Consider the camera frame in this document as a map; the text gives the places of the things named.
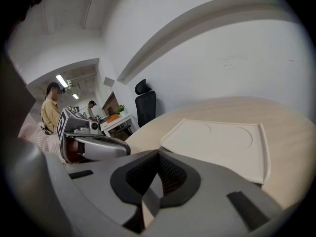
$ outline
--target chair headrest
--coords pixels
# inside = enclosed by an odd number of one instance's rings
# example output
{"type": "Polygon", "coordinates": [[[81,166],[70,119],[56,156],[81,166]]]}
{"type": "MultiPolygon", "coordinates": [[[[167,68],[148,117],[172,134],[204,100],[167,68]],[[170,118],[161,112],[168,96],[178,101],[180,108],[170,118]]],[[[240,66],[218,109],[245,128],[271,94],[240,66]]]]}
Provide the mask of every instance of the chair headrest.
{"type": "Polygon", "coordinates": [[[151,88],[148,87],[146,84],[146,79],[141,80],[138,84],[135,86],[135,92],[137,95],[144,94],[148,91],[152,90],[151,88]]]}

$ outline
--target man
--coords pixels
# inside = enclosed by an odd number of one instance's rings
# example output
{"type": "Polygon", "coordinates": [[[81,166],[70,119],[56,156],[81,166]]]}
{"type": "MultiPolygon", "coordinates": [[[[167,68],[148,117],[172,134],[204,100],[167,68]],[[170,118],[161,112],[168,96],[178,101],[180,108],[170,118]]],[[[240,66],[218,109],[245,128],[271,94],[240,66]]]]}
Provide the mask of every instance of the man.
{"type": "Polygon", "coordinates": [[[87,108],[87,109],[85,110],[85,112],[84,112],[85,116],[86,116],[88,119],[92,120],[92,121],[98,121],[98,120],[94,117],[93,112],[92,112],[92,108],[93,108],[95,105],[97,105],[97,104],[96,104],[93,100],[91,100],[91,101],[89,102],[88,108],[87,108]]]}
{"type": "Polygon", "coordinates": [[[58,124],[60,113],[57,107],[57,95],[60,94],[59,84],[52,82],[49,84],[46,90],[45,101],[41,106],[41,117],[46,126],[46,129],[51,133],[55,132],[55,129],[58,124]]]}

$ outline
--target black office chair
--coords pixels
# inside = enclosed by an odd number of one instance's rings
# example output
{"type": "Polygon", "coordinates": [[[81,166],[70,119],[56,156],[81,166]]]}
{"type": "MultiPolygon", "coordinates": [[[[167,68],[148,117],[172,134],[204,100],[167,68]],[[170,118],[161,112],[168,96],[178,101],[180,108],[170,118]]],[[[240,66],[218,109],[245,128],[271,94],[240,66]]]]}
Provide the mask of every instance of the black office chair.
{"type": "Polygon", "coordinates": [[[150,90],[151,88],[146,84],[146,79],[141,80],[135,86],[136,94],[140,95],[135,99],[139,127],[156,117],[156,93],[150,90]]]}

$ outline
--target mesh grille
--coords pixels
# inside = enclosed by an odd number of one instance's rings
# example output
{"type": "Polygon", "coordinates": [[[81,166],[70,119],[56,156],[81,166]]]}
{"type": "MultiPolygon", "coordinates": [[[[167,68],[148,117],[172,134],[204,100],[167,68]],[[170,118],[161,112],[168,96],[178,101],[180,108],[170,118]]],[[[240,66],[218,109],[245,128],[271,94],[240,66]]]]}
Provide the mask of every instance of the mesh grille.
{"type": "Polygon", "coordinates": [[[156,93],[154,91],[136,97],[135,104],[139,127],[144,126],[156,117],[156,93]]]}
{"type": "Polygon", "coordinates": [[[178,189],[187,179],[185,171],[167,161],[164,157],[160,156],[160,168],[158,175],[162,181],[163,195],[166,196],[169,193],[178,189]]]}
{"type": "Polygon", "coordinates": [[[159,155],[155,154],[126,174],[128,184],[141,195],[145,194],[157,173],[158,158],[159,155]]]}

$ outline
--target fluorescent light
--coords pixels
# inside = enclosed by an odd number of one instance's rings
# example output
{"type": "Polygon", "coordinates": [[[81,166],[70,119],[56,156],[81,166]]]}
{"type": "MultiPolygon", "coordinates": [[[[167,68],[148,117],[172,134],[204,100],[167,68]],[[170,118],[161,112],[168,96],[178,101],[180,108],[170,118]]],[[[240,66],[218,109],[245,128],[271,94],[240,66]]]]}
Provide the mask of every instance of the fluorescent light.
{"type": "Polygon", "coordinates": [[[61,83],[61,85],[63,85],[65,88],[68,87],[68,84],[65,82],[65,80],[62,78],[61,75],[57,75],[56,78],[57,78],[57,80],[59,80],[59,82],[61,83]]]}

